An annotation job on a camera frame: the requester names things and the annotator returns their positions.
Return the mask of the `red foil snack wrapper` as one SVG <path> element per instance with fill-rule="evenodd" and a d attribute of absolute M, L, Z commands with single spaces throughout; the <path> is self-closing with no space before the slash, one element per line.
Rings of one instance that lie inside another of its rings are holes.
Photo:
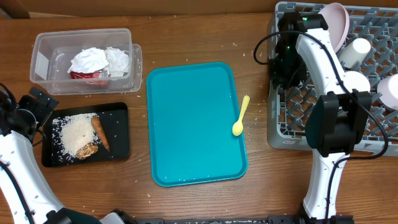
<path fill-rule="evenodd" d="M 80 72 L 70 72 L 70 76 L 72 79 L 93 79 L 93 78 L 109 78 L 111 76 L 109 71 L 98 70 L 93 73 L 80 73 Z M 96 86 L 105 86 L 107 85 L 107 80 L 99 80 L 99 81 L 86 81 L 86 84 L 96 85 Z"/>

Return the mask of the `pile of rice grains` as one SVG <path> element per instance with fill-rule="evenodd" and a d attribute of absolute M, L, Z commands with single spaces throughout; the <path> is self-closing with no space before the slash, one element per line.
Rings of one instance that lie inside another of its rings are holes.
<path fill-rule="evenodd" d="M 97 114 L 76 114 L 52 121 L 52 146 L 59 162 L 83 161 L 76 157 L 77 150 L 89 143 L 98 146 L 100 140 L 91 125 L 91 118 L 94 116 L 97 117 Z"/>

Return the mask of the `brown food scrap chunk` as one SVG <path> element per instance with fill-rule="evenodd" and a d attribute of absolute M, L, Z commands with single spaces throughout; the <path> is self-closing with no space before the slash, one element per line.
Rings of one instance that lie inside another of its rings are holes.
<path fill-rule="evenodd" d="M 91 155 L 95 154 L 98 152 L 98 146 L 93 143 L 89 143 L 76 152 L 76 157 L 79 158 L 80 160 L 85 160 Z"/>

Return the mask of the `medium white plate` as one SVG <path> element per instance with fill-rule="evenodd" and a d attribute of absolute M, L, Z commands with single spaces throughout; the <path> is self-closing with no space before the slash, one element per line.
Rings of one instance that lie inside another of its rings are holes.
<path fill-rule="evenodd" d="M 398 74 L 383 78 L 378 86 L 377 92 L 381 94 L 379 99 L 388 108 L 397 110 L 398 104 Z"/>

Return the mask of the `black plastic tray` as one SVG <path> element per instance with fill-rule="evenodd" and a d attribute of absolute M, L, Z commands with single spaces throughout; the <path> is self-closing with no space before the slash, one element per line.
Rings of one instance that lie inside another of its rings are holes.
<path fill-rule="evenodd" d="M 94 134 L 93 143 L 98 146 L 98 151 L 81 160 L 65 151 L 61 131 L 73 116 L 91 114 L 99 118 L 110 150 L 105 149 L 98 135 Z M 46 140 L 42 143 L 42 165 L 61 167 L 127 159 L 130 155 L 128 121 L 127 105 L 123 102 L 55 110 L 44 125 Z"/>

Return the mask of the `yellow plastic spoon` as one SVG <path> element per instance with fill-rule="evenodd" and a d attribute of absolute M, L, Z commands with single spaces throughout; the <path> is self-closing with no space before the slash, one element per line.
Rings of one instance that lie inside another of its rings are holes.
<path fill-rule="evenodd" d="M 243 132 L 243 129 L 244 129 L 243 118 L 244 118 L 245 112 L 246 112 L 246 110 L 248 108 L 249 102 L 250 102 L 250 96 L 245 95 L 243 97 L 239 118 L 233 124 L 233 127 L 232 127 L 232 133 L 233 133 L 234 136 L 239 136 Z"/>

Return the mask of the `orange carrot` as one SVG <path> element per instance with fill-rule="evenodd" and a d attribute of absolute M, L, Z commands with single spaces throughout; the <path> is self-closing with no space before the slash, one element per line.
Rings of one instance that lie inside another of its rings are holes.
<path fill-rule="evenodd" d="M 100 122 L 100 119 L 96 116 L 91 118 L 91 125 L 93 127 L 93 129 L 95 130 L 95 132 L 97 133 L 99 139 L 101 140 L 104 148 L 107 151 L 110 151 L 110 147 L 109 147 L 109 143 L 108 140 L 106 138 L 105 132 L 103 130 L 102 124 Z"/>

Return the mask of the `teal plastic serving tray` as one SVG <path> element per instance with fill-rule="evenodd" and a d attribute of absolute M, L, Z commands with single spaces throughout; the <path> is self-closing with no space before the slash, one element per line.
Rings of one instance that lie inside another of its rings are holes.
<path fill-rule="evenodd" d="M 244 136 L 232 132 L 239 100 L 228 64 L 156 68 L 146 86 L 150 163 L 158 185 L 216 182 L 246 173 Z"/>

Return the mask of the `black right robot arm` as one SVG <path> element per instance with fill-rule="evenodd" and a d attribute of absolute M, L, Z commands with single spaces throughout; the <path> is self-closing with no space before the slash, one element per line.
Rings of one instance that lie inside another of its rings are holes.
<path fill-rule="evenodd" d="M 318 100 L 305 125 L 312 148 L 310 185 L 293 223 L 353 223 L 353 217 L 336 216 L 336 196 L 350 154 L 362 138 L 371 106 L 367 81 L 343 86 L 346 73 L 330 42 L 321 14 L 301 16 L 286 12 L 277 24 L 279 39 L 269 75 L 284 89 L 310 76 Z"/>

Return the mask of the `white paper napkin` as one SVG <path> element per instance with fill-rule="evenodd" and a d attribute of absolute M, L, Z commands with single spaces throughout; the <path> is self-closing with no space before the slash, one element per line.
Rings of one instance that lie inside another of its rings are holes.
<path fill-rule="evenodd" d="M 129 56 L 125 51 L 107 47 L 105 50 L 108 65 L 105 66 L 111 77 L 122 77 L 128 71 Z"/>

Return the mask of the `pale green saucer plate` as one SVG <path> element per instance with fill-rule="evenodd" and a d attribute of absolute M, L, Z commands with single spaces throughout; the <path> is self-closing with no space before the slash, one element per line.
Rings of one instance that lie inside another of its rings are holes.
<path fill-rule="evenodd" d="M 369 80 L 357 71 L 347 71 L 341 78 L 345 88 L 352 93 L 353 90 L 358 90 L 359 92 L 367 91 L 370 92 L 371 86 Z"/>

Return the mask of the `small white cup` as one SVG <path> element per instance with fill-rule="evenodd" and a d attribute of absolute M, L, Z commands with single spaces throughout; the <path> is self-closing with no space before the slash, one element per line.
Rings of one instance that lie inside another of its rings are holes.
<path fill-rule="evenodd" d="M 361 63 L 371 50 L 371 44 L 367 39 L 357 38 L 347 45 L 338 59 L 346 68 L 354 68 Z"/>

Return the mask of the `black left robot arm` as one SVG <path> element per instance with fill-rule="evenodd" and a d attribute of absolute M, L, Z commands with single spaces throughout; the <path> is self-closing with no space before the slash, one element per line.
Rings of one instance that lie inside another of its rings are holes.
<path fill-rule="evenodd" d="M 1 85 L 1 190 L 15 223 L 129 224 L 137 221 L 115 209 L 102 219 L 65 208 L 52 192 L 33 153 L 34 136 L 58 101 L 36 87 L 16 101 Z"/>

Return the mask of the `large white plate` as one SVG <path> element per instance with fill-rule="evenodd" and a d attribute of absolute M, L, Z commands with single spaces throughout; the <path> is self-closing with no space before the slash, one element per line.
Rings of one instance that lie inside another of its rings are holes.
<path fill-rule="evenodd" d="M 334 2 L 325 6 L 320 12 L 328 25 L 330 40 L 335 52 L 343 45 L 349 29 L 349 15 L 340 3 Z"/>

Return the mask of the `clear plastic bin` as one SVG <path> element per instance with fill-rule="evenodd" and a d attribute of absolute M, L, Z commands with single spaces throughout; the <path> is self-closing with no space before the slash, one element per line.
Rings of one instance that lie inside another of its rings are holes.
<path fill-rule="evenodd" d="M 106 70 L 96 78 L 73 79 L 67 70 L 83 50 L 107 47 L 129 56 L 127 71 L 114 77 Z M 30 81 L 51 95 L 92 95 L 137 92 L 142 84 L 141 46 L 132 43 L 129 29 L 90 29 L 45 32 L 37 36 L 30 63 Z"/>

